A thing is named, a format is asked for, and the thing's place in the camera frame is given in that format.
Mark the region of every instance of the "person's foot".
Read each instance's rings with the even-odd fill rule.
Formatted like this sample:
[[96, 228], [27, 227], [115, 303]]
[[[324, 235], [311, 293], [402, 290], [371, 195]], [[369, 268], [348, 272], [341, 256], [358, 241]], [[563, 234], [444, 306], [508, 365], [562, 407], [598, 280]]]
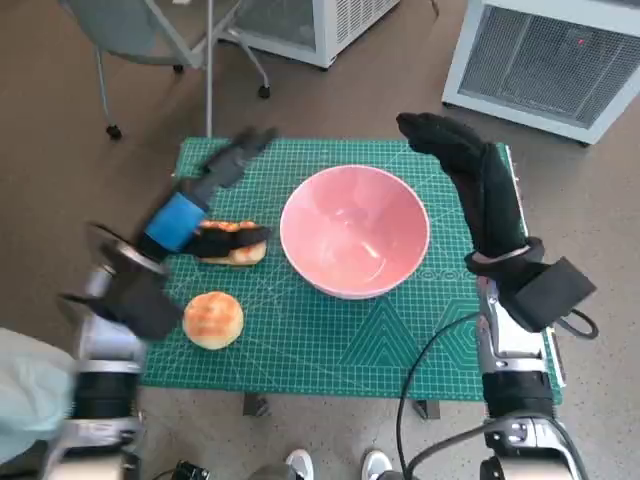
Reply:
[[384, 472], [391, 470], [391, 460], [380, 450], [367, 453], [362, 462], [362, 480], [376, 480]]
[[298, 449], [289, 454], [285, 460], [287, 465], [291, 465], [302, 480], [313, 480], [313, 462], [311, 455], [306, 450]]

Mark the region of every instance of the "vent grille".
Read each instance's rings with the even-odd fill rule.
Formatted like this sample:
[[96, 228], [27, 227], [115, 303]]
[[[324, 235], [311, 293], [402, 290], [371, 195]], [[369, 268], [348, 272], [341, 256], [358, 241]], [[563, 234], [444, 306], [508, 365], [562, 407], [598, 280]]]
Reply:
[[639, 38], [487, 7], [460, 92], [589, 128], [639, 66]]
[[279, 44], [284, 42], [316, 50], [312, 1], [260, 0], [245, 3], [250, 5], [241, 9], [235, 23], [240, 30]]
[[338, 45], [359, 35], [397, 0], [335, 0]]

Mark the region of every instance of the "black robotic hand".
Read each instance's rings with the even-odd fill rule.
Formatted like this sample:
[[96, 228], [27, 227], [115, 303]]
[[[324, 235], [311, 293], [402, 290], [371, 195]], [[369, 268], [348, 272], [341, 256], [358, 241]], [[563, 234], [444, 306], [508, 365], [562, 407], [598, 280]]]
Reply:
[[515, 186], [495, 144], [431, 113], [401, 113], [397, 121], [410, 147], [436, 156], [453, 181], [474, 249], [483, 257], [468, 255], [467, 268], [496, 281], [502, 305], [520, 326], [539, 332], [595, 291], [566, 258], [541, 263], [544, 246], [522, 231]]
[[411, 148], [435, 155], [451, 177], [477, 252], [496, 258], [526, 246], [513, 182], [495, 144], [431, 113], [401, 113], [397, 121]]
[[251, 247], [271, 236], [271, 229], [259, 225], [229, 224], [237, 228], [223, 228], [225, 222], [206, 222], [187, 243], [183, 253], [198, 258], [223, 258], [233, 250]]

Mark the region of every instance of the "brown floor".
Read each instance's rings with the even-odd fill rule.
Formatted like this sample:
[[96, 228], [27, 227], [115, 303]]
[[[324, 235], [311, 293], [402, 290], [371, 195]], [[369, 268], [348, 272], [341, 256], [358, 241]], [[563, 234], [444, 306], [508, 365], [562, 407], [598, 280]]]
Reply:
[[[217, 133], [254, 124], [292, 137], [398, 138], [398, 112], [442, 111], [464, 8], [462, 0], [442, 2], [433, 24], [428, 2], [403, 0], [327, 73], [261, 55], [273, 85], [268, 101], [256, 98], [258, 79], [237, 49], [219, 48]], [[70, 349], [73, 328], [53, 295], [83, 282], [82, 224], [133, 228], [169, 180], [181, 140], [202, 134], [203, 75], [177, 78], [168, 68], [107, 59], [112, 111], [125, 132], [114, 144], [103, 131], [90, 45], [56, 2], [0, 2], [0, 60], [2, 325]], [[531, 232], [545, 239], [549, 259], [569, 256], [598, 285], [585, 308], [602, 325], [599, 341], [562, 338], [569, 388], [560, 412], [593, 479], [634, 478], [640, 102], [589, 149], [462, 109], [446, 114], [511, 146]], [[144, 395], [152, 420], [145, 478], [179, 457], [213, 468], [215, 478], [243, 478], [296, 446], [312, 451], [319, 478], [356, 478], [365, 448], [394, 455], [394, 402], [283, 396], [272, 400], [272, 417], [255, 421], [238, 417], [236, 395], [158, 392]], [[443, 415], [429, 426], [407, 415], [409, 444], [477, 424], [482, 406], [446, 404]], [[479, 440], [444, 453], [423, 478], [473, 478], [487, 453]]]

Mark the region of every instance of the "green cutting mat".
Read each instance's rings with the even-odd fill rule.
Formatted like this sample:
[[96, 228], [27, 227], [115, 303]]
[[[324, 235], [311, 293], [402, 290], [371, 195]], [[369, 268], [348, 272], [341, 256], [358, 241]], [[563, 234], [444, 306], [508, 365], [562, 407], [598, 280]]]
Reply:
[[[195, 175], [223, 143], [184, 142], [177, 175]], [[402, 178], [431, 221], [423, 264], [376, 299], [345, 301], [320, 293], [293, 270], [280, 246], [280, 214], [289, 195], [314, 173], [343, 164], [371, 165]], [[434, 331], [478, 309], [474, 278], [463, 263], [471, 240], [456, 191], [435, 158], [413, 153], [406, 142], [279, 140], [211, 206], [216, 219], [272, 226], [267, 257], [251, 268], [175, 257], [167, 291], [182, 306], [211, 290], [232, 294], [245, 311], [244, 332], [230, 347], [211, 352], [177, 328], [150, 349], [146, 385], [398, 397], [408, 367]], [[418, 370], [411, 396], [482, 399], [473, 322], [437, 342]]]

